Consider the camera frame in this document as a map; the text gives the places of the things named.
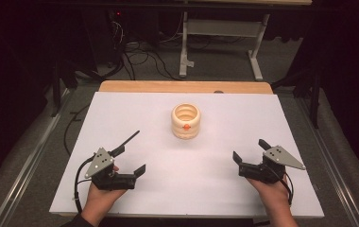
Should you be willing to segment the aluminium floor rail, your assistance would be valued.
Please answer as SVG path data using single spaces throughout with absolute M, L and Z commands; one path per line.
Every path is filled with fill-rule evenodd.
M 357 207 L 355 199 L 353 198 L 349 187 L 346 185 L 346 182 L 344 181 L 344 178 L 342 177 L 341 172 L 336 165 L 336 160 L 332 157 L 330 150 L 325 145 L 325 141 L 319 131 L 319 128 L 316 128 L 310 120 L 308 105 L 306 104 L 305 100 L 298 98 L 297 103 L 303 112 L 303 116 L 307 121 L 310 131 L 315 137 L 316 143 L 319 147 L 320 155 L 324 162 L 324 166 L 326 167 L 328 175 L 332 181 L 335 193 L 348 216 L 350 224 L 352 227 L 359 227 L 359 208 Z
M 45 146 L 60 121 L 61 110 L 69 102 L 73 89 L 60 89 L 60 105 L 46 93 L 49 103 L 14 145 L 0 168 L 0 227 L 6 227 L 25 194 L 43 157 Z

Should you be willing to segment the person's left hand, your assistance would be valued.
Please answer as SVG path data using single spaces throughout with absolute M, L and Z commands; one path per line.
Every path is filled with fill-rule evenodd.
M 81 215 L 89 222 L 96 222 L 105 217 L 112 209 L 115 202 L 124 194 L 126 190 L 100 190 L 93 183 L 90 184 L 86 204 Z

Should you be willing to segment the white metal frame desk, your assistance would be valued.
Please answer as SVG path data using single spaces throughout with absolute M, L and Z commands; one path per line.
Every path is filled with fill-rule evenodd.
M 189 6 L 191 3 L 230 4 L 242 7 L 303 7 L 311 6 L 312 0 L 183 0 Z M 253 38 L 254 46 L 247 52 L 254 79 L 262 81 L 264 78 L 257 60 L 257 55 L 265 35 L 270 13 L 264 13 L 259 21 L 236 21 L 227 19 L 189 19 L 188 12 L 182 13 L 182 43 L 179 60 L 179 76 L 185 78 L 187 69 L 194 63 L 188 60 L 188 36 L 207 35 L 224 37 Z

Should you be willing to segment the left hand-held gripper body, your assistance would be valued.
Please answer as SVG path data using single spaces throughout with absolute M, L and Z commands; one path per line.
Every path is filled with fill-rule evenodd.
M 100 148 L 94 155 L 88 170 L 85 173 L 86 179 L 100 190 L 133 189 L 136 183 L 134 174 L 120 174 L 114 169 L 115 157 L 110 152 Z

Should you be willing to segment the wooden table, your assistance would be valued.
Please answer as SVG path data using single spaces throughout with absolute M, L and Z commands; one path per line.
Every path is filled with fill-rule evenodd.
M 99 91 L 125 93 L 273 94 L 268 83 L 251 81 L 108 80 L 101 83 Z

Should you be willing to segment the black pen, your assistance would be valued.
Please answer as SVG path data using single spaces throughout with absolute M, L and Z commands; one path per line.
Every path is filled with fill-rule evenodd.
M 130 142 L 135 136 L 137 136 L 140 133 L 140 131 L 136 131 L 135 133 L 133 133 L 128 139 L 126 139 L 120 146 L 119 148 L 124 148 L 125 145 Z

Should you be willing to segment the cream ribbed pen holder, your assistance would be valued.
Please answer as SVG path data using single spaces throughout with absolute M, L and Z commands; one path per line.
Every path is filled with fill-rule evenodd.
M 180 139 L 195 138 L 200 130 L 201 112 L 190 103 L 177 105 L 171 113 L 171 130 Z

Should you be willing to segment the white board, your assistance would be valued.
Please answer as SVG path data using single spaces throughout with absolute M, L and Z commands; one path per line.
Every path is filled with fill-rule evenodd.
M 180 139 L 172 110 L 190 103 L 200 110 L 198 135 Z M 145 165 L 134 189 L 111 209 L 117 217 L 256 218 L 265 209 L 256 190 L 238 175 L 232 153 L 262 160 L 260 139 L 294 157 L 299 150 L 275 95 L 97 92 L 53 199 L 53 214 L 76 212 L 74 195 L 87 197 L 88 182 L 75 185 L 84 161 L 99 148 L 112 150 L 140 131 L 115 163 L 124 173 Z

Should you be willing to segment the person's right hand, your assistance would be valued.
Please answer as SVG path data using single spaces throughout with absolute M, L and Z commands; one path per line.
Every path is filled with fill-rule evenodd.
M 248 182 L 257 190 L 267 211 L 281 211 L 289 207 L 288 192 L 280 183 L 262 183 L 248 179 Z

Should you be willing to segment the black box with red light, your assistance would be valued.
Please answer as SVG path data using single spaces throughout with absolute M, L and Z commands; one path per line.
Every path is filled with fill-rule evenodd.
M 112 21 L 106 9 L 85 9 L 82 17 L 97 66 L 112 68 L 120 61 L 122 49 L 113 40 Z

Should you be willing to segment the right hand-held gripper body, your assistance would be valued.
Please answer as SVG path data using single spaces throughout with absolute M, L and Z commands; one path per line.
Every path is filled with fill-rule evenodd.
M 281 146 L 261 145 L 264 150 L 258 165 L 244 163 L 238 157 L 238 175 L 262 183 L 276 183 L 283 178 L 287 166 L 305 170 L 305 165 Z

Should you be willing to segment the black metal stand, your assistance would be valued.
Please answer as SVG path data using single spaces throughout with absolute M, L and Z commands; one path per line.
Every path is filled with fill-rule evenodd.
M 60 111 L 60 66 L 59 62 L 56 61 L 53 66 L 53 77 L 52 77 L 52 92 L 53 92 L 53 112 L 52 116 L 55 117 Z
M 313 75 L 313 85 L 311 93 L 311 104 L 310 104 L 310 120 L 313 126 L 317 129 L 317 112 L 319 106 L 319 89 L 320 89 L 320 76 L 318 73 Z

